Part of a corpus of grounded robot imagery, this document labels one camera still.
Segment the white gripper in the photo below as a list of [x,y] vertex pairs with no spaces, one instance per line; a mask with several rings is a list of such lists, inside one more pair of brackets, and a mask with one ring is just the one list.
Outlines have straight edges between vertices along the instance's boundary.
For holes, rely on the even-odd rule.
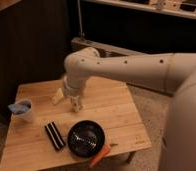
[[72,77],[65,76],[62,79],[62,89],[59,88],[54,97],[52,98],[52,103],[54,105],[58,104],[63,98],[64,95],[71,98],[72,108],[75,112],[79,112],[82,108],[81,98],[82,92],[85,88],[85,81],[80,79],[75,79]]

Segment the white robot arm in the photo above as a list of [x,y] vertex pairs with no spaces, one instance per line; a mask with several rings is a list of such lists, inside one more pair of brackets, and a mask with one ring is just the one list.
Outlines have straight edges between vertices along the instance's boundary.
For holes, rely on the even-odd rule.
[[170,95],[158,170],[196,171],[196,53],[101,57],[87,47],[69,54],[64,67],[61,95],[75,111],[92,76]]

